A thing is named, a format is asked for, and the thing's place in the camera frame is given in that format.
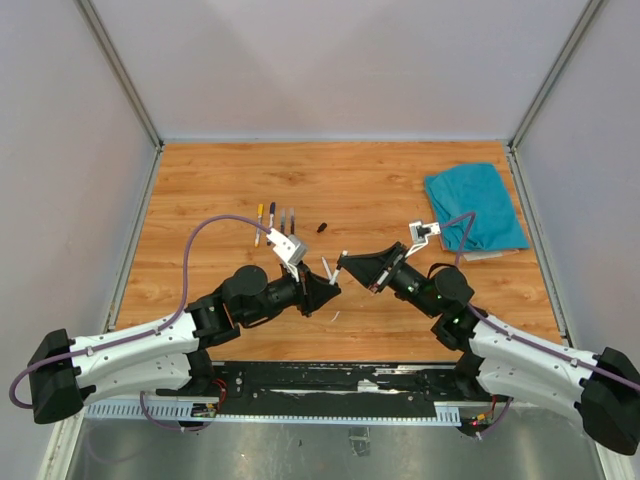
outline blue cloth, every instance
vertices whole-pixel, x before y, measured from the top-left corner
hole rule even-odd
[[[464,213],[476,212],[464,251],[529,248],[509,192],[490,163],[460,165],[428,176],[425,188],[441,225]],[[448,250],[458,250],[468,221],[443,230],[442,239]]]

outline wooden surface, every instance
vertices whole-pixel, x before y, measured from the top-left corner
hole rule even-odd
[[[182,254],[190,231],[209,216],[256,217],[258,203],[295,207],[296,234],[309,245],[305,262],[324,275],[339,253],[372,253],[400,240],[410,244],[408,223],[432,221],[425,175],[461,163],[496,165],[522,214],[499,143],[296,143],[168,145],[127,285],[118,327],[171,313],[181,293]],[[316,233],[320,223],[328,228]],[[206,295],[245,264],[279,276],[275,254],[255,228],[221,221],[201,232],[191,252],[189,301]],[[425,272],[452,262],[439,241],[411,257]],[[462,271],[476,291],[474,303],[512,325],[559,341],[533,250],[467,263]],[[311,318],[288,309],[270,323],[244,330],[239,339],[210,350],[218,360],[439,361],[460,353],[441,346],[433,320],[390,289],[372,296],[346,272],[342,295]],[[337,311],[340,315],[331,321]]]

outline white wall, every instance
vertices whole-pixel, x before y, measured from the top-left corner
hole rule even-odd
[[[0,477],[31,479],[51,428],[6,391],[44,334],[104,321],[153,149],[70,0],[2,2],[0,105]]]
[[[94,0],[180,139],[504,139],[586,0]]]
[[[640,367],[638,19],[637,0],[606,5],[520,153],[574,340]]]

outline wire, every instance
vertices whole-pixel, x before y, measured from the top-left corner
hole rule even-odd
[[[204,430],[213,422],[205,422],[204,425],[200,425],[198,427],[172,427],[170,425],[165,425],[164,423],[160,423],[158,420],[151,416],[149,413],[149,409],[144,404],[144,392],[140,392],[140,407],[142,408],[142,414],[145,416],[147,420],[153,423],[156,427],[160,427],[163,430],[169,430],[170,432],[199,432],[200,430]]]
[[[579,358],[574,358],[571,355],[567,355],[566,353],[562,353],[562,352],[557,352],[555,351],[553,348],[547,347],[546,345],[541,345],[537,342],[534,342],[533,340],[529,340],[528,338],[524,338],[521,337],[520,335],[516,334],[516,333],[512,333],[509,334],[506,330],[504,330],[502,327],[500,327],[499,325],[497,325],[496,323],[492,322],[491,320],[489,320],[488,318],[484,317],[480,312],[478,312],[478,310],[475,309],[475,307],[473,307],[471,304],[467,305],[467,307],[469,308],[469,310],[483,323],[485,323],[486,325],[488,325],[489,327],[491,327],[492,329],[494,329],[496,332],[505,335],[508,338],[511,338],[512,340],[515,340],[516,342],[520,342],[523,343],[529,347],[535,348],[536,350],[539,350],[541,352],[544,353],[548,353],[549,355],[556,357],[560,360],[563,360],[567,363],[572,363],[575,361],[575,364],[586,368],[587,370],[591,370],[594,373],[597,373],[598,375],[602,375],[603,377],[606,377],[610,380],[613,380],[615,382],[618,382],[622,385],[624,385],[625,387],[629,387],[632,390],[635,390],[636,392],[640,393],[640,384],[632,382],[631,380],[627,380],[624,377],[621,377],[620,375],[616,375],[615,373],[612,373],[608,370],[605,370],[604,368],[595,366],[595,365],[591,365],[587,362],[585,362],[584,360],[580,360]]]
[[[220,411],[220,407],[222,407],[222,402],[227,399],[227,384],[221,378],[216,378],[213,383],[220,387],[220,399],[218,400],[218,411]]]
[[[484,420],[485,418],[488,418],[489,416],[491,416],[491,419],[493,419],[493,415],[494,415],[495,410],[496,410],[496,403],[498,402],[498,397],[496,395],[493,395],[491,398],[493,399],[493,401],[491,402],[491,409],[487,410],[484,413],[480,413],[480,414],[476,415],[474,417],[476,420]]]
[[[448,222],[440,226],[440,229],[444,230],[445,228],[462,222],[467,218],[469,218],[469,223],[467,224],[467,228],[465,228],[464,233],[462,234],[460,245],[458,246],[458,250],[456,251],[456,260],[454,262],[456,267],[460,264],[460,257],[462,257],[462,253],[464,252],[464,245],[467,242],[467,237],[469,236],[469,232],[471,231],[471,226],[473,225],[473,222],[476,221],[476,212],[467,212],[464,215],[460,215],[459,217],[449,220]]]
[[[498,426],[504,421],[504,417],[507,416],[507,412],[509,411],[509,407],[511,406],[512,401],[513,401],[513,398],[509,398],[507,400],[507,403],[504,404],[504,408],[500,412],[500,415],[498,415],[498,418],[496,418],[495,422],[493,422],[486,429],[484,429],[482,433],[478,433],[481,440],[483,440],[488,434],[496,430]]]
[[[191,246],[193,244],[194,239],[196,238],[196,235],[204,227],[218,220],[239,220],[241,222],[248,223],[250,225],[253,225],[256,228],[259,228],[266,234],[271,233],[271,228],[265,227],[264,225],[258,222],[255,222],[250,218],[242,217],[240,215],[230,215],[230,214],[216,215],[215,217],[208,218],[207,220],[201,222],[196,228],[194,228],[193,231],[191,232],[191,235],[189,235],[187,244],[185,245],[185,248],[184,248],[184,256],[182,261],[182,298],[180,299],[180,305],[178,306],[176,311],[173,313],[173,315],[171,315],[171,317],[166,322],[164,322],[162,325],[160,325],[160,327],[158,327],[158,331],[162,331],[166,328],[169,328],[180,317],[182,310],[184,309],[187,303],[187,292],[189,288],[189,277],[188,277],[189,252],[191,251]],[[101,345],[96,345],[95,347],[91,347],[91,349],[83,348],[81,350],[76,350],[73,352],[54,355],[53,357],[45,358],[43,360],[35,362],[29,365],[27,368],[25,368],[22,372],[20,372],[16,376],[16,378],[13,379],[13,382],[11,382],[11,385],[9,386],[9,399],[11,400],[11,403],[13,403],[16,407],[24,408],[24,409],[33,409],[33,405],[22,402],[21,400],[18,399],[16,395],[16,389],[18,388],[18,385],[24,379],[24,377],[26,377],[30,373],[33,373],[39,368],[44,367],[46,365],[51,365],[52,363],[58,363],[58,362],[62,362],[63,360],[79,357],[81,355],[88,355],[90,353],[100,352],[102,350],[106,350],[111,347],[116,347],[118,345],[123,345],[129,342],[133,342],[135,340],[139,340],[141,338],[146,338],[148,336],[155,335],[156,333],[157,333],[156,330],[148,330],[145,332],[138,333],[136,335],[131,335],[130,337],[125,337],[118,340],[112,340],[111,342],[106,342]]]

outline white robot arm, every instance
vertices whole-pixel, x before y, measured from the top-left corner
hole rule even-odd
[[[410,224],[414,245],[397,242],[365,255],[342,255],[338,268],[379,293],[387,286],[428,317],[431,331],[462,357],[455,367],[458,387],[472,396],[504,395],[553,410],[582,424],[597,442],[632,455],[640,440],[640,374],[621,352],[601,354],[557,345],[520,331],[475,308],[474,294],[454,265],[435,264],[427,276],[407,259],[440,233],[438,224]]]
[[[52,423],[83,406],[115,395],[169,391],[204,395],[215,378],[207,348],[240,336],[295,306],[310,316],[341,293],[302,262],[307,247],[272,229],[267,238],[283,268],[269,282],[260,267],[246,265],[184,311],[125,330],[70,339],[64,329],[47,334],[11,387],[12,401],[31,408],[36,423]],[[29,375],[32,404],[15,398]]]

